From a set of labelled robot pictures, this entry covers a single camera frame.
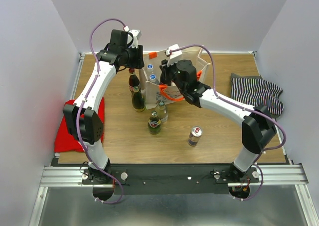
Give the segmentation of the clear plastic water bottle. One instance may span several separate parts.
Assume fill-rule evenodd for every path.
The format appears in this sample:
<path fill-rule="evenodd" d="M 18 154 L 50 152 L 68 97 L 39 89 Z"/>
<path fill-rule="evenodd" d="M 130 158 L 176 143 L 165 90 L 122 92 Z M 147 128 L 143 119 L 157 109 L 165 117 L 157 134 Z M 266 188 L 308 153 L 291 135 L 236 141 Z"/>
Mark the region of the clear plastic water bottle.
<path fill-rule="evenodd" d="M 149 64 L 147 66 L 147 75 L 150 76 L 154 73 L 154 66 L 152 64 Z"/>

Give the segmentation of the blue label water bottle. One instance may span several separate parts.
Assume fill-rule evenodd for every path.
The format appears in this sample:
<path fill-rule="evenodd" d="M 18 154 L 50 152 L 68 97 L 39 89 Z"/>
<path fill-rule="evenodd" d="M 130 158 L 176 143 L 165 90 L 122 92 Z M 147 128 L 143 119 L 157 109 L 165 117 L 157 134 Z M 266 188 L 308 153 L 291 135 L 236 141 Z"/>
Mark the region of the blue label water bottle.
<path fill-rule="evenodd" d="M 151 74 L 149 76 L 149 81 L 153 84 L 156 84 L 156 85 L 160 85 L 160 82 L 159 80 L 157 79 L 156 75 L 155 74 Z"/>

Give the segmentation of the beige canvas tote bag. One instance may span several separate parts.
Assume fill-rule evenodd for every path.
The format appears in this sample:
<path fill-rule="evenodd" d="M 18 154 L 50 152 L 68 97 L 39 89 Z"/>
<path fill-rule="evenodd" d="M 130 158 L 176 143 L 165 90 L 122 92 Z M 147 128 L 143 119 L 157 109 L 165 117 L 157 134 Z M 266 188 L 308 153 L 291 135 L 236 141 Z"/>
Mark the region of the beige canvas tote bag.
<path fill-rule="evenodd" d="M 163 101 L 171 104 L 187 101 L 200 107 L 199 98 L 209 86 L 204 82 L 210 63 L 201 58 L 202 48 L 184 49 L 173 63 L 165 51 L 144 58 L 145 66 L 139 70 L 142 95 L 147 109 Z"/>

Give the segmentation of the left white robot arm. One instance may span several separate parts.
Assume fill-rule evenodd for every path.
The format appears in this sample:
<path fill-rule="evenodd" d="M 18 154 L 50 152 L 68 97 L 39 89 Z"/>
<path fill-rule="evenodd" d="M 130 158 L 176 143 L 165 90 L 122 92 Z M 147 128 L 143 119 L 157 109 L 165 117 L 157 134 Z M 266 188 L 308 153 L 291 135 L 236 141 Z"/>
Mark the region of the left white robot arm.
<path fill-rule="evenodd" d="M 115 178 L 102 146 L 104 124 L 98 109 L 120 67 L 143 68 L 143 46 L 138 44 L 140 37 L 141 32 L 137 29 L 112 30 L 109 43 L 94 55 L 94 69 L 82 93 L 72 105 L 63 108 L 68 134 L 82 147 L 88 159 L 89 175 L 100 184 Z"/>

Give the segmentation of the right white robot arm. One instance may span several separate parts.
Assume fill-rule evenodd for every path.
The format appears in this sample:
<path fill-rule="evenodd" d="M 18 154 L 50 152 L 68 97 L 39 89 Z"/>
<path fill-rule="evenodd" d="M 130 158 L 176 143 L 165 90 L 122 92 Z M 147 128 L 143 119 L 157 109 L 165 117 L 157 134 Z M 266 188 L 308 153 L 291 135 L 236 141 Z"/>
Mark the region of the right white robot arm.
<path fill-rule="evenodd" d="M 231 164 L 229 176 L 235 182 L 246 178 L 247 171 L 277 133 L 267 107 L 245 105 L 219 95 L 197 79 L 196 68 L 190 60 L 179 60 L 173 64 L 169 64 L 168 60 L 162 60 L 159 67 L 161 82 L 173 82 L 186 102 L 198 108 L 217 112 L 241 126 L 243 148 Z"/>

